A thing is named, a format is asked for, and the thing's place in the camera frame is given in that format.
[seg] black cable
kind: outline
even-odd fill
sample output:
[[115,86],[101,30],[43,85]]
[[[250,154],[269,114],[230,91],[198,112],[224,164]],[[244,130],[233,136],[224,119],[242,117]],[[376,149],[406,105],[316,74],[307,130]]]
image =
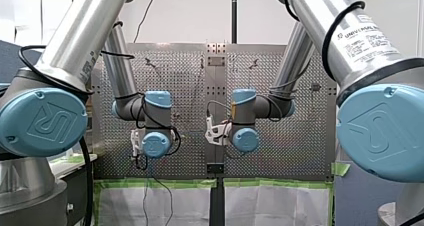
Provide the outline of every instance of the black cable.
[[400,226],[411,226],[411,225],[414,225],[414,224],[420,222],[423,219],[424,219],[424,213],[420,213],[417,216],[409,219],[405,223],[401,224]]
[[172,217],[174,216],[174,202],[173,202],[173,196],[172,196],[172,192],[171,192],[171,190],[164,184],[164,183],[162,183],[161,181],[159,181],[157,178],[155,178],[154,176],[152,176],[153,177],[153,179],[158,183],[158,184],[160,184],[160,185],[162,185],[166,190],[168,190],[168,193],[169,193],[169,197],[171,198],[171,215],[169,216],[169,218],[168,218],[168,221],[166,221],[166,224],[165,224],[165,226],[168,226],[169,225],[169,222],[171,221],[171,219],[172,219]]
[[4,88],[1,88],[0,89],[0,98],[1,97],[3,97],[3,95],[6,93],[6,90],[8,89],[9,87],[4,87]]
[[144,196],[143,196],[143,212],[144,212],[144,217],[146,217],[146,226],[149,226],[149,217],[147,216],[147,211],[146,211],[146,199],[147,199],[147,187],[149,186],[149,179],[146,177],[146,182],[144,183]]
[[150,0],[149,4],[147,5],[146,11],[144,12],[143,19],[141,20],[140,24],[138,25],[137,34],[135,35],[133,43],[135,43],[137,41],[138,35],[140,34],[141,25],[144,23],[144,20],[146,20],[147,13],[149,12],[149,9],[150,9],[150,6],[152,6],[152,3],[153,3],[153,0]]
[[299,21],[299,18],[296,16],[296,14],[293,13],[293,11],[290,8],[289,0],[284,0],[284,5],[286,6],[287,12],[292,16],[292,18],[296,21]]
[[48,75],[43,74],[42,72],[40,72],[36,67],[34,67],[34,65],[29,62],[29,60],[25,57],[24,52],[27,50],[32,50],[32,49],[45,49],[46,46],[45,45],[30,45],[30,46],[24,46],[22,48],[19,49],[19,59],[29,68],[31,69],[31,71],[33,71],[37,76],[39,76],[40,78],[44,79],[45,81],[49,82],[52,86],[56,86],[58,88],[62,88],[65,89],[67,91],[73,92],[75,94],[82,94],[82,95],[92,95],[93,92],[91,91],[83,91],[80,90],[78,88],[75,88],[74,86],[59,81],[55,78],[52,78]]
[[88,152],[88,146],[85,143],[84,137],[79,141],[81,145],[82,155],[85,162],[85,171],[87,175],[87,208],[84,217],[84,226],[91,226],[91,217],[93,214],[93,168],[90,160],[90,153]]
[[128,58],[128,59],[135,59],[134,55],[131,54],[120,54],[120,53],[112,53],[112,52],[108,52],[108,51],[101,51],[102,54],[107,54],[107,55],[111,55],[111,56],[116,56],[116,57],[124,57],[124,58]]
[[121,26],[121,28],[122,28],[122,27],[124,27],[124,22],[118,21],[118,22],[116,22],[116,23],[113,24],[113,27],[112,28],[115,28],[118,25]]
[[327,75],[334,80],[333,73],[330,70],[330,65],[328,64],[328,49],[330,48],[331,38],[333,37],[334,32],[337,29],[337,26],[342,22],[344,17],[356,9],[364,9],[365,8],[365,2],[363,1],[357,1],[352,3],[349,7],[347,7],[345,10],[340,12],[339,15],[334,19],[334,22],[331,24],[330,28],[327,31],[327,34],[324,38],[324,43],[322,46],[322,65],[324,66],[324,70],[327,73]]

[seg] pegboard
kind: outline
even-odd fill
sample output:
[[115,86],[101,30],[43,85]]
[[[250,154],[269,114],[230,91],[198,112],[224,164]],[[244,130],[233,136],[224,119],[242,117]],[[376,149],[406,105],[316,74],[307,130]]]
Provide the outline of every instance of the pegboard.
[[[150,173],[161,178],[206,178],[204,133],[205,67],[207,45],[203,44],[130,44],[136,56],[132,66],[140,92],[171,92],[172,123],[183,139],[180,151],[154,160]],[[227,80],[216,85],[226,90],[230,103],[235,88],[253,87],[266,94],[277,74],[284,46],[226,45]],[[256,60],[257,66],[249,69]],[[103,62],[99,60],[93,73],[93,145],[99,160],[96,178],[143,177],[145,172],[132,167],[130,131],[134,122],[116,119],[111,114],[112,89]],[[319,91],[311,84],[318,83]],[[225,177],[271,177],[325,180],[330,175],[335,145],[335,84],[322,70],[314,55],[308,72],[299,82],[296,114],[280,123],[257,120],[260,148],[237,160],[225,160]],[[231,147],[229,154],[237,155]]]
[[[236,88],[255,88],[266,95],[275,80],[283,54],[279,46],[228,45],[228,93]],[[319,85],[318,91],[312,86]],[[232,148],[226,158],[226,177],[269,177],[331,180],[335,145],[336,85],[314,53],[295,93],[296,112],[274,123],[257,119],[260,137],[257,151],[242,157]]]

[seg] metal hook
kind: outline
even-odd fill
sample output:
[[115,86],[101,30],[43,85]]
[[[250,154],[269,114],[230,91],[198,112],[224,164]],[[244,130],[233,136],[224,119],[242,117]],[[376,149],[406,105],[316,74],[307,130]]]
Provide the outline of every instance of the metal hook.
[[144,58],[145,60],[146,60],[146,65],[147,66],[151,66],[151,67],[153,67],[153,68],[156,68],[156,65],[154,65],[154,64],[152,64],[151,62],[151,60],[150,59],[148,59],[148,58]]
[[253,69],[254,67],[258,67],[258,60],[259,59],[253,60],[253,64],[249,66],[249,69]]

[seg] white wall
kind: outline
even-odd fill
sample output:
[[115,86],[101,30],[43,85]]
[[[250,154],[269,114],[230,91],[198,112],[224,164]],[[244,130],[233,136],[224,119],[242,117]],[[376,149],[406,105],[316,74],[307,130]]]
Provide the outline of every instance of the white wall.
[[[132,42],[150,0],[124,6],[120,18]],[[238,41],[287,44],[294,21],[277,0],[239,0]],[[231,0],[155,0],[137,42],[230,42]]]
[[365,11],[405,55],[422,55],[422,0],[363,0]]
[[[407,56],[424,55],[422,0],[364,0],[366,11]],[[149,0],[126,4],[120,15],[132,42]],[[0,39],[41,44],[50,39],[70,0],[0,0]],[[239,0],[238,40],[287,44],[294,21],[277,0]],[[18,29],[15,39],[14,28]],[[137,42],[230,42],[231,0],[155,0]]]

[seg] white paper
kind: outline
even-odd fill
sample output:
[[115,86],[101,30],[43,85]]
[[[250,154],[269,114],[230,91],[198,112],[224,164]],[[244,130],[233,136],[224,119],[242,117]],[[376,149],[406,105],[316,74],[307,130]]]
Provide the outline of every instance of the white paper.
[[0,0],[0,40],[15,42],[15,16],[12,0]]
[[327,226],[329,190],[227,187],[226,226]]
[[[174,214],[169,226],[209,226],[210,189],[171,189]],[[144,188],[103,189],[100,226],[145,225]],[[145,202],[149,226],[163,226],[171,214],[171,198],[163,188],[148,188]]]
[[72,0],[42,0],[42,43],[48,44],[57,27],[72,4]]
[[41,0],[13,0],[15,43],[18,45],[41,44]]

